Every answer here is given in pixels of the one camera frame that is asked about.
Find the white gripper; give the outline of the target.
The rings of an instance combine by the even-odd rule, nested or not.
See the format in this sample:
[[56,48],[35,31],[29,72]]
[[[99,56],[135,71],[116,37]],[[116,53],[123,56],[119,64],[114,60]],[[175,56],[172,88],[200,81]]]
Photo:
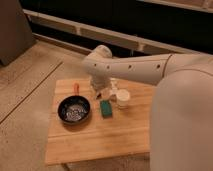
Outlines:
[[110,86],[110,79],[108,77],[92,77],[90,85],[94,89],[96,97],[103,89]]

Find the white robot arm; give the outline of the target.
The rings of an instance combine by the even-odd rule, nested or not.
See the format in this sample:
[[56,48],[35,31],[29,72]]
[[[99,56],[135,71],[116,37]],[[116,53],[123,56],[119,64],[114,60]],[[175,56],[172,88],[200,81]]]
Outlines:
[[97,46],[88,73],[156,87],[150,111],[151,171],[213,171],[213,55],[114,58]]

